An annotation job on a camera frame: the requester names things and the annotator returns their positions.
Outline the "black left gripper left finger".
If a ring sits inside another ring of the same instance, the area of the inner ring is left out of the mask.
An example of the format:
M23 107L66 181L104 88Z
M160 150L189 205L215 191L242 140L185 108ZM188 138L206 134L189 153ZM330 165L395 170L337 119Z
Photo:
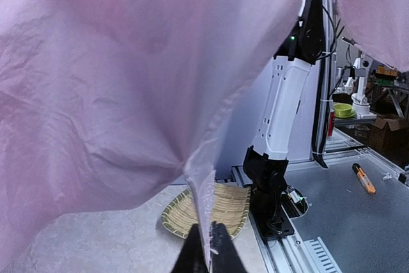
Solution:
M172 273L200 273L205 271L198 224L193 224L172 269Z

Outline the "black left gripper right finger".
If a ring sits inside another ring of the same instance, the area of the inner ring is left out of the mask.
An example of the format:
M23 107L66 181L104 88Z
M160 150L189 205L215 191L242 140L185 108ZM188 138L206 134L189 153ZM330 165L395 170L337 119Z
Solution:
M227 228L222 223L212 222L211 234L211 272L246 273L238 252Z

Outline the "pink and black folding umbrella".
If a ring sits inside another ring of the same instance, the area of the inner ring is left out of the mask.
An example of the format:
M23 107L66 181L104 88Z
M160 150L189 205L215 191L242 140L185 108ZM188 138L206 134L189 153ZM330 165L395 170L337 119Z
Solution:
M337 0L408 70L408 0ZM184 176L210 260L215 133L302 0L1 0L1 267L59 216L139 207Z

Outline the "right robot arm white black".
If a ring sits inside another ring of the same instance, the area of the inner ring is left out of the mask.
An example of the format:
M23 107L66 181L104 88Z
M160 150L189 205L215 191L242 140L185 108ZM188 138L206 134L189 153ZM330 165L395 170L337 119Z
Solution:
M267 222L279 219L288 148L307 77L317 63L330 60L337 26L330 0L304 0L302 12L272 58L273 74L263 120L243 162L252 180L251 211Z

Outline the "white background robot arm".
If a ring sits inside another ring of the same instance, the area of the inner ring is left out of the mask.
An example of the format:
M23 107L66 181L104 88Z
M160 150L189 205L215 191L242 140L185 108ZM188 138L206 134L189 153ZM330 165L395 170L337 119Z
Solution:
M352 99L352 110L360 120L375 120L376 115L371 112L370 103L366 97L367 80L373 58L363 54L354 63L346 67L349 77L343 86L346 94Z

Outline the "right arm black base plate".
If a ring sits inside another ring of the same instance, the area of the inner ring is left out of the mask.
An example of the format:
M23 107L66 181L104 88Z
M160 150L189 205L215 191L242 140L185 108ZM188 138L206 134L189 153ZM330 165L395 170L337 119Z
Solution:
M271 212L252 210L257 229L264 242L280 240L295 233L295 230L281 206L274 206Z

